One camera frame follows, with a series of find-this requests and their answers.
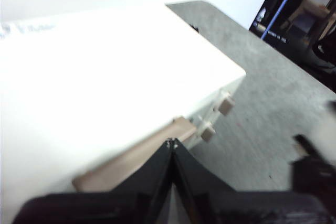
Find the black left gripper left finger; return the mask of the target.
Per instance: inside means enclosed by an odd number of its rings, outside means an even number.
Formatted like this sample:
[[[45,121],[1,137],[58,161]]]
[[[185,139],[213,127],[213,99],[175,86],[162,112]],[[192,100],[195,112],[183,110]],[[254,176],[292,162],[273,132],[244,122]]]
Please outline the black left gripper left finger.
[[[171,186],[168,139],[115,189],[49,194],[22,205],[14,223],[155,223]]]

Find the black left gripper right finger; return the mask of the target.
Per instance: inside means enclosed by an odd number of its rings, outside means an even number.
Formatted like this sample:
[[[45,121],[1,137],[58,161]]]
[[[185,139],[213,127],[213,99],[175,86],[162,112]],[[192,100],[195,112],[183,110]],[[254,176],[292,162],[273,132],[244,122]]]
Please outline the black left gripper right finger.
[[[313,195],[294,191],[236,191],[173,140],[175,185],[192,223],[331,223]]]

